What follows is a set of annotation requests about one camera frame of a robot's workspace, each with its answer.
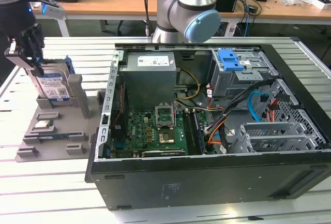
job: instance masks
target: blue drive bay latch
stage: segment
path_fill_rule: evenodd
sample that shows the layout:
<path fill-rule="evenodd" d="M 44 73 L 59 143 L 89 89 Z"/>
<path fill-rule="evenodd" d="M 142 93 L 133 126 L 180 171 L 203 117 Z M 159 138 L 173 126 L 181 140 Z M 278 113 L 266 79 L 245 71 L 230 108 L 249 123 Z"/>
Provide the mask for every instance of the blue drive bay latch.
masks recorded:
<path fill-rule="evenodd" d="M 232 49 L 218 49 L 218 59 L 223 63 L 223 68 L 226 71 L 244 70 L 238 61 L 238 56 Z"/>

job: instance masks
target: aluminum extrusion table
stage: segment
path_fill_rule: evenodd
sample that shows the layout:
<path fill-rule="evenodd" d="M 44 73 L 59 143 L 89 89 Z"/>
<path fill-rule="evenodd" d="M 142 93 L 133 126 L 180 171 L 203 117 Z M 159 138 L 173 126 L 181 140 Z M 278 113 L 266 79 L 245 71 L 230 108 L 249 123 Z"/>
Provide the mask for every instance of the aluminum extrusion table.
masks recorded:
<path fill-rule="evenodd" d="M 70 55 L 88 96 L 106 87 L 116 42 L 146 38 L 46 38 L 45 58 Z M 272 44 L 331 117 L 331 72 L 300 41 L 290 38 L 213 38 L 219 44 Z M 331 178 L 296 200 L 109 212 L 94 184 L 84 181 L 87 159 L 16 163 L 37 103 L 37 91 L 16 67 L 0 90 L 0 223 L 329 223 Z"/>

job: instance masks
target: circuit board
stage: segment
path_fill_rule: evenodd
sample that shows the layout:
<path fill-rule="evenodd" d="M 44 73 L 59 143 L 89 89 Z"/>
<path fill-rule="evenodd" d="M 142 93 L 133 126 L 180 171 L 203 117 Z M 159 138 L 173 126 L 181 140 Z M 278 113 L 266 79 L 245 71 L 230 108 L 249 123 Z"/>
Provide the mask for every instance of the circuit board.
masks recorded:
<path fill-rule="evenodd" d="M 167 122 L 172 119 L 172 114 L 170 111 L 159 111 L 158 121 Z M 197 118 L 199 128 L 203 130 L 207 124 L 204 112 L 197 112 Z M 191 140 L 191 137 L 186 138 L 190 127 L 184 127 L 181 111 L 175 112 L 173 120 L 174 126 L 171 128 L 167 126 L 158 128 L 155 111 L 130 112 L 128 132 L 124 142 L 119 140 L 114 142 L 113 151 L 116 152 L 116 157 L 135 157 L 141 156 L 143 152 L 153 151 L 180 151 L 183 155 L 190 155 L 187 141 Z"/>
<path fill-rule="evenodd" d="M 168 120 L 167 116 L 159 116 L 159 119 Z M 131 112 L 127 138 L 125 140 L 126 150 L 182 150 L 187 151 L 186 139 L 183 128 L 182 113 L 177 113 L 174 129 L 166 130 L 156 128 L 155 112 Z M 173 139 L 168 132 L 173 132 Z"/>

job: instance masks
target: floor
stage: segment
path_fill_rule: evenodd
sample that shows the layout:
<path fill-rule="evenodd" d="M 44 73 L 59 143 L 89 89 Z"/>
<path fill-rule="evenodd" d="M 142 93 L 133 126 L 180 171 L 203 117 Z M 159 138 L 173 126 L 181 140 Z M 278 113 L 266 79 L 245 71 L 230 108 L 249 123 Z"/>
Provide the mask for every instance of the floor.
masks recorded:
<path fill-rule="evenodd" d="M 61 32 L 55 20 L 38 20 L 46 37 L 60 37 Z M 108 21 L 107 32 L 102 32 L 99 21 L 69 20 L 71 35 L 76 37 L 116 36 L 119 21 Z M 142 21 L 124 21 L 121 27 L 122 36 L 144 36 L 145 23 Z M 283 24 L 250 24 L 249 36 L 296 36 L 317 57 L 321 58 L 327 47 L 331 44 L 331 28 L 325 25 L 283 25 Z M 7 61 L 3 51 L 8 46 L 6 38 L 0 33 L 0 84 L 13 69 L 11 62 Z M 331 65 L 331 49 L 324 56 L 323 62 Z"/>

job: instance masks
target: white box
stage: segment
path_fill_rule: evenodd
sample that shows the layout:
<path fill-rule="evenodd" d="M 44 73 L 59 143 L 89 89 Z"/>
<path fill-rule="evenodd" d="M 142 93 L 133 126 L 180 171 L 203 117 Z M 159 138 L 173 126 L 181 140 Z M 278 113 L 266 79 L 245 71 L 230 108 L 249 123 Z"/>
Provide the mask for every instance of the white box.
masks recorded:
<path fill-rule="evenodd" d="M 331 0 L 316 0 L 312 4 L 319 9 L 331 9 Z"/>

